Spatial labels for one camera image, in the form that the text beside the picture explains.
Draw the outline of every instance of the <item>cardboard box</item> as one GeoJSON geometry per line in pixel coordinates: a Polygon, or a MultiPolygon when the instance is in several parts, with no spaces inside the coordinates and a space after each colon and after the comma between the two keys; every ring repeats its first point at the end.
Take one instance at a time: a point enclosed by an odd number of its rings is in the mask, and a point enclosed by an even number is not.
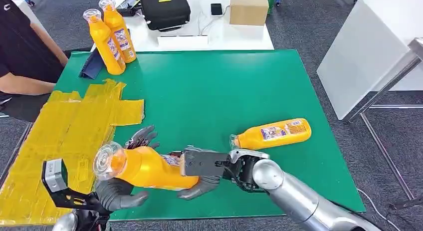
{"type": "Polygon", "coordinates": [[[230,24],[264,25],[269,3],[267,0],[230,0],[230,24]]]}

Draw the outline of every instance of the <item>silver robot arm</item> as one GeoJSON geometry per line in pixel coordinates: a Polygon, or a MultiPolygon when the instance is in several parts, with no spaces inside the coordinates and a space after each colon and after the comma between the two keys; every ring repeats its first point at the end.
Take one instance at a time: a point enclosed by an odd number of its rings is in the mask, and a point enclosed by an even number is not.
{"type": "Polygon", "coordinates": [[[380,231],[370,222],[350,214],[296,177],[282,171],[273,160],[262,159],[252,171],[256,184],[306,231],[380,231]]]}

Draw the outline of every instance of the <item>black shirt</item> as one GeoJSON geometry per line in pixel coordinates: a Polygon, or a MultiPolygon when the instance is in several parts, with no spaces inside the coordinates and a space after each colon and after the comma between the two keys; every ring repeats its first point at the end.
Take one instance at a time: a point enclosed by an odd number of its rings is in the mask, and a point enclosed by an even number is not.
{"type": "MultiPolygon", "coordinates": [[[[0,77],[16,76],[56,83],[63,66],[12,0],[0,0],[0,77]]],[[[0,103],[14,95],[0,91],[0,103]]]]}

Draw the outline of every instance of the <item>metal table leg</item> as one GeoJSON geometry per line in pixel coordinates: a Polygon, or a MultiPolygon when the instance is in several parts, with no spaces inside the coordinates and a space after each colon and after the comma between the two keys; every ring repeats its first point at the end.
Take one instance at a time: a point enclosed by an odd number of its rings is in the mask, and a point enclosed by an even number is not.
{"type": "Polygon", "coordinates": [[[370,124],[369,120],[367,119],[364,112],[369,109],[415,109],[415,108],[423,108],[423,105],[375,105],[375,103],[386,93],[388,92],[394,85],[396,85],[402,78],[404,78],[410,71],[412,71],[417,65],[419,65],[423,60],[423,39],[422,38],[415,38],[413,41],[410,42],[409,48],[412,52],[414,52],[415,57],[409,62],[398,74],[392,78],[380,91],[376,93],[368,102],[366,102],[356,113],[354,113],[349,119],[349,122],[353,122],[358,116],[360,116],[364,123],[366,124],[367,129],[369,130],[370,134],[372,135],[373,139],[375,140],[376,144],[378,145],[379,150],[381,151],[383,157],[385,158],[386,162],[389,165],[389,168],[394,173],[395,178],[398,180],[401,188],[403,189],[404,193],[406,193],[408,200],[402,202],[395,202],[390,205],[391,208],[399,210],[405,209],[412,206],[423,205],[423,196],[419,198],[415,198],[410,189],[408,188],[407,184],[405,183],[401,173],[395,166],[395,163],[389,156],[388,152],[386,151],[384,145],[382,144],[381,140],[379,139],[376,131],[373,129],[372,125],[370,124]]]}
{"type": "Polygon", "coordinates": [[[396,85],[402,78],[404,78],[410,71],[412,71],[417,65],[421,63],[422,60],[417,56],[404,67],[398,74],[392,78],[380,91],[376,93],[369,101],[367,101],[353,116],[348,119],[349,122],[353,122],[360,113],[365,112],[372,105],[374,105],[386,92],[388,92],[394,85],[396,85]]]}

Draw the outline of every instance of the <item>green cutting mat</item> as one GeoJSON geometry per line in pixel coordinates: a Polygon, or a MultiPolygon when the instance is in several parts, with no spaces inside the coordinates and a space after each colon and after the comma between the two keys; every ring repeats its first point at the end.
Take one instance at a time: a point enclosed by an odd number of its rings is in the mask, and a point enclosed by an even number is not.
{"type": "MultiPolygon", "coordinates": [[[[117,127],[124,144],[140,127],[156,125],[162,154],[186,145],[227,153],[230,134],[292,118],[309,121],[303,143],[261,150],[324,197],[356,211],[365,208],[336,144],[319,100],[295,50],[144,52],[119,76],[102,70],[96,80],[78,78],[88,57],[74,53],[57,90],[77,90],[112,78],[127,84],[122,99],[145,99],[141,125],[117,127]]],[[[176,192],[149,189],[142,207],[112,214],[113,220],[197,219],[280,215],[266,194],[248,194],[222,180],[213,192],[192,201],[176,192]]]]}

